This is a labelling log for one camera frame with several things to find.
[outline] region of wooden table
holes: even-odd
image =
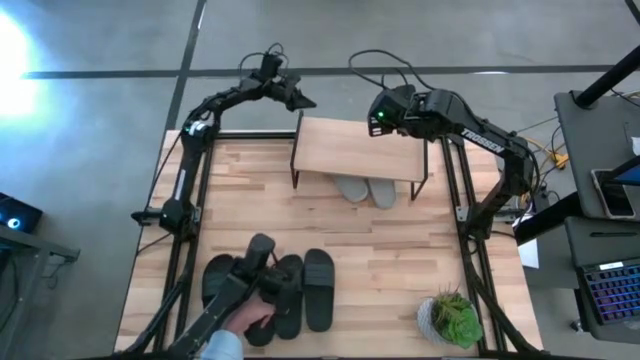
[[[167,133],[162,156],[176,134]],[[303,256],[309,248],[331,254],[336,265],[334,322],[325,333],[311,332],[303,325],[298,338],[276,338],[264,348],[245,342],[247,356],[475,354],[475,348],[431,344],[415,321],[425,297],[447,288],[459,287],[463,292],[466,288],[441,145],[429,144],[430,173],[422,195],[409,201],[409,186],[400,183],[396,205],[389,210],[377,209],[371,200],[355,205],[344,200],[331,179],[320,173],[302,173],[303,186],[292,189],[291,147],[289,140],[217,143],[188,324],[202,311],[200,279],[207,262],[220,253],[242,255],[251,237],[264,232],[276,240],[279,256]],[[498,180],[495,159],[471,144],[467,155],[482,199]],[[154,206],[170,196],[180,156],[178,146],[158,181]],[[140,246],[164,233],[145,229]],[[158,309],[170,247],[170,241],[162,242],[137,258],[116,349],[131,344]],[[515,241],[493,235],[487,247],[500,305],[527,340],[542,348]],[[486,318],[485,324],[490,328]]]

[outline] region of concrete floor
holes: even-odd
[[[203,3],[0,0],[0,46],[8,50],[0,57],[0,191],[44,210],[39,234],[82,249],[78,262],[60,271],[55,290],[43,287],[17,358],[111,352],[140,234],[129,213],[144,205],[165,125],[179,125],[202,98],[236,83],[235,75],[186,79],[181,66],[234,69],[243,55],[274,41],[285,45],[291,68],[344,68],[351,53],[372,47],[422,67],[566,66],[424,76],[517,130],[553,116],[556,92],[583,89],[599,76],[571,65],[613,64],[638,45],[640,32],[622,0],[208,0],[189,47]],[[183,61],[185,49],[191,63]],[[371,56],[357,64],[393,63]],[[149,70],[175,73],[150,78]],[[37,79],[17,80],[22,72]],[[184,96],[175,97],[184,80]],[[618,90],[639,84],[632,75]],[[310,114],[345,119],[361,119],[377,93],[353,76],[308,76],[300,85],[319,104]],[[229,111],[223,126],[294,125],[293,114],[262,101]],[[524,135],[547,143],[556,127],[550,122]],[[574,190],[569,170],[547,182],[562,196]],[[640,350],[574,334],[568,290],[532,286],[531,296],[545,349],[554,354],[628,359]]]

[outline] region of black slide sandal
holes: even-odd
[[[233,257],[229,254],[218,255],[209,261],[202,275],[202,307],[206,308],[218,294],[232,266]]]
[[[295,339],[302,329],[302,258],[286,255],[276,265],[293,277],[293,293],[288,299],[289,311],[285,315],[275,315],[276,334],[283,340]]]
[[[251,346],[266,346],[273,340],[273,335],[276,332],[274,317],[272,316],[264,327],[260,327],[260,325],[262,325],[262,320],[254,322],[249,326],[249,329],[244,332],[244,337],[247,338]]]
[[[304,304],[307,326],[312,331],[327,331],[333,322],[335,266],[331,256],[310,249],[304,256]]]

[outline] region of potted plant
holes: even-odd
[[[457,291],[428,298],[418,310],[418,326],[431,341],[454,344],[463,349],[482,338],[476,309]]]

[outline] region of laptop keyboard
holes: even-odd
[[[583,268],[602,325],[640,319],[640,259]]]

